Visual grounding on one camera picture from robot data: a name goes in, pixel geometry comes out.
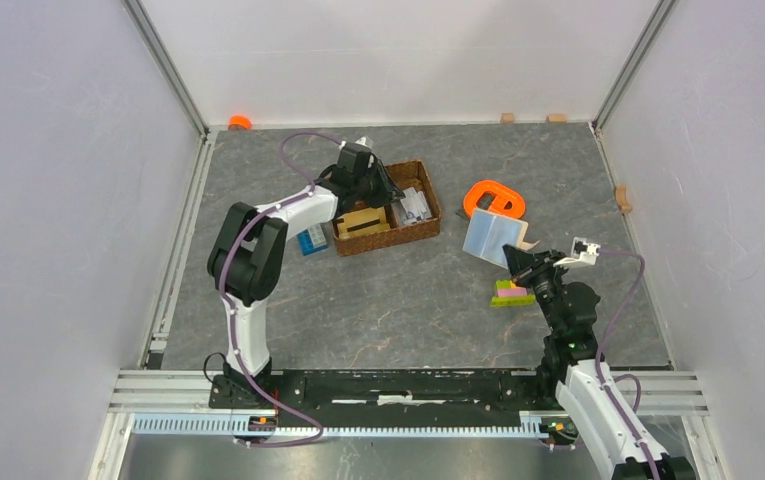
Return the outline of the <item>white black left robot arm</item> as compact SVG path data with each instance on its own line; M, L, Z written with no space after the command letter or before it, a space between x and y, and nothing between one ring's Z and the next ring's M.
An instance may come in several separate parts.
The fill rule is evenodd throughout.
M207 260L227 316L224 375L248 407L264 405L272 394L265 375L271 364L266 305L279 282L287 241L359 203L378 208L405 197L367 137L342 142L337 161L306 180L299 192L271 203L233 204Z

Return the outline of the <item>wooden block right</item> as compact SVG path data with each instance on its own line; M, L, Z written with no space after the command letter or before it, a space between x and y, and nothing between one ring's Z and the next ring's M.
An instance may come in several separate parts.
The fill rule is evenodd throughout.
M546 116L547 123L567 123L568 116L563 113L551 113Z

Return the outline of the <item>lime green toy brick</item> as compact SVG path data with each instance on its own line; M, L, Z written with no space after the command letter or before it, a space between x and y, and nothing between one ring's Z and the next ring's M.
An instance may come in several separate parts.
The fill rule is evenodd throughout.
M491 308L528 306L535 303L535 296L526 288L517 286L511 280L497 280L494 295L490 300Z

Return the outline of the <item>silver cards in basket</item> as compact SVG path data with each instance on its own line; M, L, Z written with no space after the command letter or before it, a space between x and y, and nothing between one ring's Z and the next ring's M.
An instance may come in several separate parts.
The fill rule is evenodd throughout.
M399 225L413 225L433 218L423 191L409 187L403 193L404 197L392 206Z

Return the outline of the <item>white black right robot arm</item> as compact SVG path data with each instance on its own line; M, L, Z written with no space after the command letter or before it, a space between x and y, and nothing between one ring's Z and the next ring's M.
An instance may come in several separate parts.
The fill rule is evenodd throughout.
M564 274L592 266L600 247L585 239L570 254L502 248L511 281L535 296L549 333L536 369L535 392L549 408L562 408L575 425L603 479L694 479L689 460L671 455L644 427L620 394L594 333L599 295Z

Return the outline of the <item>beige leather card holder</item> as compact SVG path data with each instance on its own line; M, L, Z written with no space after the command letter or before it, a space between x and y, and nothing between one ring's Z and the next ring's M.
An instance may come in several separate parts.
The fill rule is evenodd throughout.
M524 251L535 248L539 241L527 242L527 221L475 208L470 217L463 251L493 265L507 268L503 247L511 245Z

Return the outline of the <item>blue toy brick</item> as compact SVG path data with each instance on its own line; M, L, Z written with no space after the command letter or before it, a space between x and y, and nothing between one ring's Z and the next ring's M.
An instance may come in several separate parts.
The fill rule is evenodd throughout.
M297 241L303 256L309 256L328 248L328 242L322 231L304 230L297 235Z

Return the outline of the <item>aluminium frame rail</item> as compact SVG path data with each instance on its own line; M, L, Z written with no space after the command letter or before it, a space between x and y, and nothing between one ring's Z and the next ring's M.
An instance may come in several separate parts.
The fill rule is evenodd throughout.
M309 414L321 424L315 427L289 413L225 397L191 371L123 371L109 410L133 415L136 433L241 438L306 438L316 433L325 438L543 438L549 423L569 419L559 408L494 406L482 400L454 404L394 395L383 403L327 400Z

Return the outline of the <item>orange round cap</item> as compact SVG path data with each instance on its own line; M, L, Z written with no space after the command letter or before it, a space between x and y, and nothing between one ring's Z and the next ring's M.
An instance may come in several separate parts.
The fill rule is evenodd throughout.
M233 115L227 122L228 130L250 130L252 122L245 116Z

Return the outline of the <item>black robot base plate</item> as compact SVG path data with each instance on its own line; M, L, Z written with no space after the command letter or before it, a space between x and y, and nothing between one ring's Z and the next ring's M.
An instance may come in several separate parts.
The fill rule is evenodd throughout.
M566 369L285 369L252 387L209 377L214 410L265 410L278 427L513 427L522 411L556 411Z

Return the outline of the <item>curved wooden piece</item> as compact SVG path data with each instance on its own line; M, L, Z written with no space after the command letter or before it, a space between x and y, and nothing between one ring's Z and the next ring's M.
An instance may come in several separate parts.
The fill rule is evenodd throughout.
M617 185L614 188L614 198L622 215L629 214L633 210L633 206L628 198L628 189L625 185Z

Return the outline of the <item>grey toy brick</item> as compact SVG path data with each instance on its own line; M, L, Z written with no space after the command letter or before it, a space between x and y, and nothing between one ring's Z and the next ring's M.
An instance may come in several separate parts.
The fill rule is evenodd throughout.
M327 240L324 230L320 224L314 225L308 229L308 236L310 242L317 247L318 245L326 245Z

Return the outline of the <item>yellow cards in basket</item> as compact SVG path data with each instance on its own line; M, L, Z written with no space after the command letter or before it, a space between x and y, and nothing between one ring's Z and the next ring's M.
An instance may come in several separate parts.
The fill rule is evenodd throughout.
M333 221L334 233L341 240L389 231L391 224L384 207L364 208L345 213Z

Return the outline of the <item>brown woven divided basket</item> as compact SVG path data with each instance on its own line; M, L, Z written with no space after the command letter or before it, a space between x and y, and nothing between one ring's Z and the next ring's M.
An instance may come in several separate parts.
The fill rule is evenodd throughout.
M348 233L346 237L343 236L345 230L338 226L338 223L342 223L343 219L334 220L332 221L334 246L339 256L358 255L372 250L428 239L440 234L442 209L424 163L419 159L412 159L389 165L387 170L395 184L401 189L414 187L418 192L424 194L431 217L425 221L405 225L396 218L393 206L385 206L384 217L378 225L371 227L371 233L359 236Z

